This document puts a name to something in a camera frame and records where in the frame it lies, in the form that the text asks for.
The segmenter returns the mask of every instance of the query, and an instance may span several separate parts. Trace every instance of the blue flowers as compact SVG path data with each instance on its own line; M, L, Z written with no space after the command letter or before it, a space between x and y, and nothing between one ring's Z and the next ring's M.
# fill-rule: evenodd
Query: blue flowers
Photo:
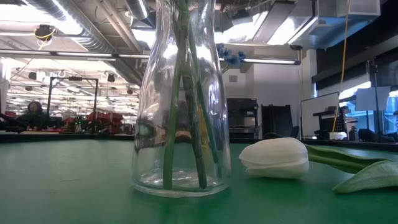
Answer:
M224 44L217 44L216 46L219 58L223 58L228 65L239 66L246 58L242 51L239 51L238 55L233 55L232 50L227 49Z

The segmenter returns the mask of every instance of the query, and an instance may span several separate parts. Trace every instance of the tulip leaf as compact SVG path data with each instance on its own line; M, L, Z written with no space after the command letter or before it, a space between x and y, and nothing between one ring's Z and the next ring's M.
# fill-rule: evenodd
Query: tulip leaf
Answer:
M379 161L333 188L337 194L398 186L398 162Z
M368 157L355 156L335 149L325 149L305 145L308 151L308 159L312 162L328 164L343 172L356 174L375 162L388 161L383 158L370 159Z

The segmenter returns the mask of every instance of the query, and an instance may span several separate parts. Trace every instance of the person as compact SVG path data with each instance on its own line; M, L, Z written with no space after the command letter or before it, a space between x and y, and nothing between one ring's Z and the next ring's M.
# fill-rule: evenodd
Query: person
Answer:
M27 112L17 117L16 121L26 124L27 129L47 129L46 115L43 113L42 105L36 101L29 103Z

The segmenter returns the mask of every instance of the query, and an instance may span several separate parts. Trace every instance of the green tabletop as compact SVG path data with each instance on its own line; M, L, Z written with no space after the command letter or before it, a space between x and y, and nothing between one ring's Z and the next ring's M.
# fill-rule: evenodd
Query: green tabletop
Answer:
M231 144L231 186L202 198L131 188L133 142L0 144L0 223L397 223L398 191L335 195L351 174L311 163L300 180L252 178ZM360 156L398 154L341 149Z

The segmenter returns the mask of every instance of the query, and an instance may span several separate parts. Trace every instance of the glass vase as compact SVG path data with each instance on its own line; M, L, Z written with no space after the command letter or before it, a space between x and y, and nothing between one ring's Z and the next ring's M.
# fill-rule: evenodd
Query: glass vase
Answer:
M157 0L156 41L137 115L132 175L137 190L197 197L229 185L214 7L215 0Z

